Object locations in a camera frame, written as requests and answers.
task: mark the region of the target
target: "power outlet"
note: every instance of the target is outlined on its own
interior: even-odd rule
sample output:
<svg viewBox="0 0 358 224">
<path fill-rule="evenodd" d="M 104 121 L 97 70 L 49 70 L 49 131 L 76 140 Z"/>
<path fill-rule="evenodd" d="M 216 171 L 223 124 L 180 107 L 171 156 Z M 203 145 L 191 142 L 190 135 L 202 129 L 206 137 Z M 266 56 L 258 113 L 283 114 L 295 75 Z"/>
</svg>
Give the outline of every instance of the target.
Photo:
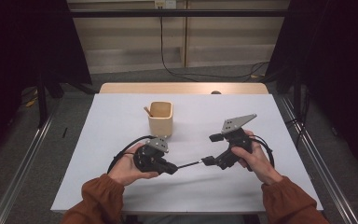
<svg viewBox="0 0 358 224">
<path fill-rule="evenodd" d="M 165 0 L 166 9 L 176 9 L 176 0 Z"/>
<path fill-rule="evenodd" d="M 155 9 L 164 9 L 165 0 L 155 0 Z"/>
</svg>

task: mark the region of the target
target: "orange shirt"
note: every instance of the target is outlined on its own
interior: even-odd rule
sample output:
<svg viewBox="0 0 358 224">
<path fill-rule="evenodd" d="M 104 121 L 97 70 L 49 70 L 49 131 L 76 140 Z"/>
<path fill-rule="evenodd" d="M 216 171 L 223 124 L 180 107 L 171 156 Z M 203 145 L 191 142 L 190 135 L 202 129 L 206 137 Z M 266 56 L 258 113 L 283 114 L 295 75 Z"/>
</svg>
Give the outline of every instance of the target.
<svg viewBox="0 0 358 224">
<path fill-rule="evenodd" d="M 315 200 L 286 176 L 261 189 L 269 223 L 328 223 Z M 88 181 L 82 188 L 83 201 L 65 213 L 62 224 L 120 223 L 123 192 L 124 186 L 108 175 Z"/>
</svg>

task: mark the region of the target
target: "black curtain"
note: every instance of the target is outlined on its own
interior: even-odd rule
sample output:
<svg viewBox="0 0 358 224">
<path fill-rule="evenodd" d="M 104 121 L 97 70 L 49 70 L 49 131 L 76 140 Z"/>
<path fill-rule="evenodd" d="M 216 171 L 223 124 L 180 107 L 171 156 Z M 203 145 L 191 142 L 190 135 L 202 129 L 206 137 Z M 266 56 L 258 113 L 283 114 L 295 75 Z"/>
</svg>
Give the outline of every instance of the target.
<svg viewBox="0 0 358 224">
<path fill-rule="evenodd" d="M 0 136 L 39 75 L 53 96 L 60 82 L 91 83 L 66 1 L 0 1 Z"/>
</svg>

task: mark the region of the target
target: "person's right hand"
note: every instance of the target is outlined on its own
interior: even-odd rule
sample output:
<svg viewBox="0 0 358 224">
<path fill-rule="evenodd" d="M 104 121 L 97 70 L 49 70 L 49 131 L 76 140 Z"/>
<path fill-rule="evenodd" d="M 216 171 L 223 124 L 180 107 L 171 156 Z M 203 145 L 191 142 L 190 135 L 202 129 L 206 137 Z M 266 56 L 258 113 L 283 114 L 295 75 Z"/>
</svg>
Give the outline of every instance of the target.
<svg viewBox="0 0 358 224">
<path fill-rule="evenodd" d="M 245 130 L 245 133 L 254 138 L 254 134 L 251 131 Z M 253 153 L 251 154 L 241 147 L 233 147 L 231 149 L 235 155 L 241 157 L 239 160 L 240 165 L 243 168 L 250 166 L 261 182 L 271 185 L 283 180 L 283 177 L 269 163 L 260 144 L 252 142 L 252 150 Z"/>
</svg>

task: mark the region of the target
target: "white tabletop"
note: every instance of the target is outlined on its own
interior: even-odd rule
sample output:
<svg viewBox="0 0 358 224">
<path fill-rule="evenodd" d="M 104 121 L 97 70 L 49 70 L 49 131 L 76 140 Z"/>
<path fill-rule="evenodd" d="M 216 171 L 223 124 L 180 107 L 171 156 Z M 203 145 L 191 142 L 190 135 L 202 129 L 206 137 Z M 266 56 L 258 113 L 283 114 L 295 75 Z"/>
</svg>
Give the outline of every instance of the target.
<svg viewBox="0 0 358 224">
<path fill-rule="evenodd" d="M 318 203 L 318 196 L 299 158 L 272 95 L 97 94 L 74 155 L 51 210 L 65 212 L 81 201 L 81 186 L 105 173 L 118 152 L 149 135 L 143 107 L 153 101 L 173 103 L 173 134 L 164 156 L 178 166 L 220 155 L 227 142 L 212 143 L 225 119 L 257 114 L 243 128 L 263 137 L 273 150 L 276 169 L 289 176 Z M 265 211 L 261 183 L 239 164 L 221 170 L 202 163 L 138 180 L 124 192 L 126 214 L 246 214 Z"/>
</svg>

